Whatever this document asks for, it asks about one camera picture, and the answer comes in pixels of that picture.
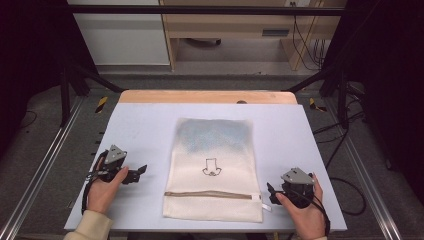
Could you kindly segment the wooden table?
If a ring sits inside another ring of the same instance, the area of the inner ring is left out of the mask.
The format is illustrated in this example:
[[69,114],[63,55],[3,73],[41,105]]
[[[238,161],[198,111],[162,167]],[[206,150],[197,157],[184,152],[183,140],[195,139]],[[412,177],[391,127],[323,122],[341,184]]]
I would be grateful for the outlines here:
[[297,104],[295,95],[281,91],[126,90],[119,103],[241,103]]

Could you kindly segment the black horizontal frame bar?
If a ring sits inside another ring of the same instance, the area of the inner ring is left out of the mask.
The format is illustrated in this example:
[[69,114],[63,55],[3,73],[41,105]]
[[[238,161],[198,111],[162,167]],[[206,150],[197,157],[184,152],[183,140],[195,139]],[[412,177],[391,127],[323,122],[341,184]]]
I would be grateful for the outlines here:
[[252,6],[154,6],[68,5],[72,13],[87,14],[206,14],[206,15],[294,15],[342,16],[344,8],[252,7]]

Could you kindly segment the white cabinet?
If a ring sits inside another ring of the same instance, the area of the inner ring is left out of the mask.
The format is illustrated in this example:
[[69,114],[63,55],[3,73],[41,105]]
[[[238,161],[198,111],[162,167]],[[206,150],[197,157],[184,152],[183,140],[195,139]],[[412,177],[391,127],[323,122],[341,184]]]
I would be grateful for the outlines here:
[[75,14],[96,65],[168,65],[160,14]]

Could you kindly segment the black curtain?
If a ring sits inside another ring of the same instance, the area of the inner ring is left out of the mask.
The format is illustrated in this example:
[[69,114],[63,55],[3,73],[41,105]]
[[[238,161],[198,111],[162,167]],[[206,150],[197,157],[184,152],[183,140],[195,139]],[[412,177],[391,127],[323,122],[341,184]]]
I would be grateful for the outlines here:
[[27,104],[60,83],[59,53],[96,72],[68,0],[0,0],[0,157],[11,145]]
[[424,0],[347,0],[324,66],[365,87],[364,108],[424,204]]

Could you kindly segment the grey desk label strip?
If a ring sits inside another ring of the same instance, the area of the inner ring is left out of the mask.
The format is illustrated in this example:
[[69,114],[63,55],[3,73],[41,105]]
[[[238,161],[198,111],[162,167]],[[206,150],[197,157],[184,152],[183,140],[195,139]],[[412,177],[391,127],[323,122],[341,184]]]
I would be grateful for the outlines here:
[[287,37],[290,33],[289,29],[263,29],[263,37]]

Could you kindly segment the yellow black tape marker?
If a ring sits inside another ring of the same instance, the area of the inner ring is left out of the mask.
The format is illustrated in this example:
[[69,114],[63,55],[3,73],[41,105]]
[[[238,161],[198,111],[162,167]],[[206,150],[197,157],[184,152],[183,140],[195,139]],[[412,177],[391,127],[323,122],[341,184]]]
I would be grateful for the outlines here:
[[317,111],[320,111],[320,112],[327,112],[327,108],[317,106],[316,103],[315,103],[315,100],[313,98],[309,98],[309,106],[310,106],[310,109],[312,109],[312,110],[317,110]]
[[102,112],[102,110],[103,110],[103,108],[104,108],[104,106],[107,102],[107,99],[108,99],[107,96],[103,96],[103,97],[100,98],[98,105],[95,109],[95,113],[101,113]]

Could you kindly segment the cream mesh laundry bag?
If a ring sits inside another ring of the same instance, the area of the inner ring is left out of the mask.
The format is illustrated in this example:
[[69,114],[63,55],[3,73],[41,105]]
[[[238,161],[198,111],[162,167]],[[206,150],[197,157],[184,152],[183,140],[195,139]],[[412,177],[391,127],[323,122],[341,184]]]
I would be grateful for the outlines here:
[[250,121],[182,118],[177,122],[163,215],[263,221]]

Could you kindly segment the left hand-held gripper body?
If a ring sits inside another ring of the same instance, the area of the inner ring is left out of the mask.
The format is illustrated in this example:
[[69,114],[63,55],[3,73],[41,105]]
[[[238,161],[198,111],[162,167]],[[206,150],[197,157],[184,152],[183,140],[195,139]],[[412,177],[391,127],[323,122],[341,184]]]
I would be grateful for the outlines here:
[[112,144],[109,150],[100,154],[99,177],[102,181],[111,182],[120,171],[122,164],[127,156],[116,145]]

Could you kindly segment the person's left hand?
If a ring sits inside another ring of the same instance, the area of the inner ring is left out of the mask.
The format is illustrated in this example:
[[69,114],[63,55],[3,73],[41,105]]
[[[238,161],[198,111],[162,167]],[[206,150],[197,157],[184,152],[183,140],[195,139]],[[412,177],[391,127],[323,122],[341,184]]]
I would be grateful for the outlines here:
[[128,171],[124,166],[111,182],[95,180],[88,193],[87,209],[106,215]]

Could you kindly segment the person's right hand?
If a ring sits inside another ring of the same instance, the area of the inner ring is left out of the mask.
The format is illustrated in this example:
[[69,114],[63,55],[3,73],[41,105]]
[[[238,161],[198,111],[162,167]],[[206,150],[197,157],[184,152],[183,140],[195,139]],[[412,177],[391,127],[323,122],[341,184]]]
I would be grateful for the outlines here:
[[299,209],[285,195],[281,193],[276,194],[281,205],[291,216],[297,235],[301,240],[314,240],[326,236],[325,216],[320,210],[320,207],[323,206],[323,190],[317,177],[313,175],[312,178],[314,180],[314,202],[316,205],[310,204],[307,208]]

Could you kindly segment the aluminium rail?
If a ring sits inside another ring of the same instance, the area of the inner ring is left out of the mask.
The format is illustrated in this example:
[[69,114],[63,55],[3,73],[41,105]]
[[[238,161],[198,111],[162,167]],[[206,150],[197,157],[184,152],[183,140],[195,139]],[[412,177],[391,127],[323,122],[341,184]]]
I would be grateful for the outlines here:
[[402,240],[397,225],[349,136],[345,138],[345,152],[385,239]]
[[72,129],[72,126],[81,110],[81,105],[83,103],[83,97],[75,98],[69,119],[66,120],[64,125],[58,129],[54,139],[52,140],[52,143],[49,145],[49,148],[44,154],[43,159],[37,166],[37,169],[32,175],[30,182],[26,186],[22,197],[17,202],[14,211],[8,218],[7,222],[0,229],[0,240],[14,240],[16,237],[42,185],[44,184],[51,167],[56,161],[56,158],[67,136],[69,135],[69,132]]

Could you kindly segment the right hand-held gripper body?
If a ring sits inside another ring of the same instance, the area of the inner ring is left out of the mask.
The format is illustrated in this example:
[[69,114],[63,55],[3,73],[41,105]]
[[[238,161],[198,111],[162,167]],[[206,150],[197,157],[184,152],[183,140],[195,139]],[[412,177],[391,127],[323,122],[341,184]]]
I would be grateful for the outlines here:
[[300,209],[308,207],[314,197],[314,180],[300,168],[292,168],[281,176],[283,194]]

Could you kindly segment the black metal stand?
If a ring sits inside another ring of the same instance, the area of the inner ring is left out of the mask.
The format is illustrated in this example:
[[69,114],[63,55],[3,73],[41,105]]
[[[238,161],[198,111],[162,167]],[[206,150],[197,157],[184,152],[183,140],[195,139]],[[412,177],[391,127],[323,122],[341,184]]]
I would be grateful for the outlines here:
[[317,82],[318,80],[324,81],[319,90],[321,96],[328,97],[333,94],[335,90],[338,90],[337,120],[343,129],[347,129],[349,126],[346,107],[348,81],[347,74],[341,67],[330,66],[324,70],[321,70],[316,74],[308,77],[306,80],[288,88],[287,92],[296,93],[311,85],[312,83]]
[[109,82],[102,78],[98,73],[90,71],[80,65],[68,65],[64,67],[60,73],[62,108],[61,127],[63,127],[71,118],[69,87],[72,87],[78,96],[87,96],[90,92],[90,88],[85,81],[86,78],[94,80],[96,83],[115,93],[122,93],[124,91],[124,88]]

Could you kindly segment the white foam board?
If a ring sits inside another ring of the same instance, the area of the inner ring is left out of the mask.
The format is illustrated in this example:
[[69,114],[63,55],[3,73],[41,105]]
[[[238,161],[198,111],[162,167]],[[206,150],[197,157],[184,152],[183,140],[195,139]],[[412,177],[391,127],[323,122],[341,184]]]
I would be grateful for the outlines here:
[[115,144],[127,152],[130,168],[147,165],[135,184],[123,185],[110,208],[114,231],[122,232],[275,232],[294,228],[287,211],[274,205],[261,223],[190,221],[162,215],[171,148],[180,118],[250,120],[258,182],[278,188],[293,167],[313,172],[323,188],[323,204],[333,231],[347,229],[338,200],[315,143],[304,108],[298,104],[142,104],[119,103],[99,149]]

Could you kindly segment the light wooden desk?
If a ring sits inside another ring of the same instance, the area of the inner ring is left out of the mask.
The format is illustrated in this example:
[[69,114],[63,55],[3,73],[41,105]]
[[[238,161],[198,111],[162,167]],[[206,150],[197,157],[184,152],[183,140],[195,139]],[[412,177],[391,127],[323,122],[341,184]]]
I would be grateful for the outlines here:
[[[162,6],[253,6],[253,7],[310,7],[343,8],[347,0],[158,0]],[[177,56],[177,40],[274,38],[282,43],[293,70],[300,67],[312,53],[314,40],[329,42],[338,26],[338,16],[277,16],[277,15],[197,15],[164,14],[169,54]],[[289,29],[287,37],[263,37],[263,29]]]

